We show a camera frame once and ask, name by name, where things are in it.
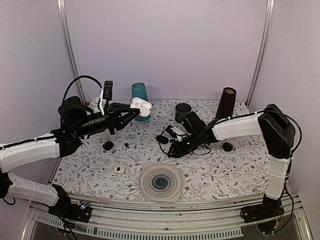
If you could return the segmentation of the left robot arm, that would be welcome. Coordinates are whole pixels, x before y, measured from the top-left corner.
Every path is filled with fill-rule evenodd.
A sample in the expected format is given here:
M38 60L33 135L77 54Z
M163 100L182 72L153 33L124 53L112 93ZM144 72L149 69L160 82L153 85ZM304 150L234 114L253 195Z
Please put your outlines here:
M45 159L72 155L82 145L85 136L109 130L122 130L141 111L133 104L105 104L94 112L77 96L63 101L58 108L60 128L42 136L0 146L0 196L19 198L44 204L48 212L62 219L88 223L92 208L85 201L72 203L67 192L57 184L41 184L17 176L11 170Z

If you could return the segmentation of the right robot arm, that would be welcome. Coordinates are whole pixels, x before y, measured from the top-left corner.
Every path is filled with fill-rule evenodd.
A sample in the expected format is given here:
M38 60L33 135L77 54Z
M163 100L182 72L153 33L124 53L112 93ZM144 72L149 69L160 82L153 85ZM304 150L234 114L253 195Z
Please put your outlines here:
M183 157L204 144L244 136L263 136L270 156L268 185L262 203L243 207L240 216L245 223L251 223L284 213L281 198L290 175L296 135L289 116L275 104L269 104L263 110L214 119L209 124L192 111L179 122L189 135L170 145L167 153L170 158Z

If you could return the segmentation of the white oval earbud case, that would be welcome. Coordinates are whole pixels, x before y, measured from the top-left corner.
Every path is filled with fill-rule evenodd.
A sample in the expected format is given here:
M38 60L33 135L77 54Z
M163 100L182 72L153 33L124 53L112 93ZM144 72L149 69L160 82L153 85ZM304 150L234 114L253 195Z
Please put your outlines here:
M152 104L142 98L134 97L131 100L130 104L131 108L139 108L140 109L140 117L146 118L151 114Z

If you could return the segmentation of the black gold-trimmed earbud case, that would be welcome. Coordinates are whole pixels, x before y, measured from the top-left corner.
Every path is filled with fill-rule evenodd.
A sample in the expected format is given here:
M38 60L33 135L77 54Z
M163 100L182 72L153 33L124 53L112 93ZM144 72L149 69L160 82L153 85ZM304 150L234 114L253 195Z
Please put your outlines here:
M223 150L224 150L225 152L231 152L231 151L233 150L234 146L233 146L231 143L229 143L229 142L224 142L224 143L222 144L222 148L223 148Z

